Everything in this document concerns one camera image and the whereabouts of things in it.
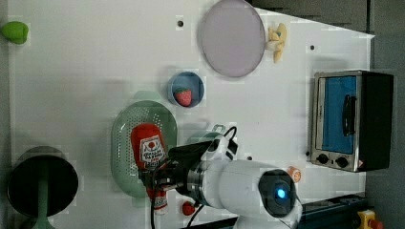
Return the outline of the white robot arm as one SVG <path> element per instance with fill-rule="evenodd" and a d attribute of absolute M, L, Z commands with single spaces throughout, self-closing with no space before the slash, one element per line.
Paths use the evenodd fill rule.
<path fill-rule="evenodd" d="M 202 206 L 237 215 L 234 229 L 296 229 L 303 207 L 290 175 L 238 159 L 236 150 L 224 139 L 174 147 L 139 178 L 151 193 L 174 189 Z"/>

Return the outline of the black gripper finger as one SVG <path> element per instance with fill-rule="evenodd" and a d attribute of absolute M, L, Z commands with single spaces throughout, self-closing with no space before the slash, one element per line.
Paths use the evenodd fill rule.
<path fill-rule="evenodd" d="M 176 187 L 174 169 L 160 167 L 154 170 L 138 169 L 139 179 L 147 189 L 168 191 Z"/>

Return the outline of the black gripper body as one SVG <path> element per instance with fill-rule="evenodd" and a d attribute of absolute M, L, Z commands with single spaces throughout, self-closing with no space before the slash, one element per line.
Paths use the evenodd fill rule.
<path fill-rule="evenodd" d="M 203 141 L 172 148 L 168 154 L 169 162 L 163 170 L 163 177 L 168 185 L 176 185 L 176 190 L 181 195 L 190 195 L 189 172 L 201 163 L 201 157 L 210 145 L 211 141 Z"/>

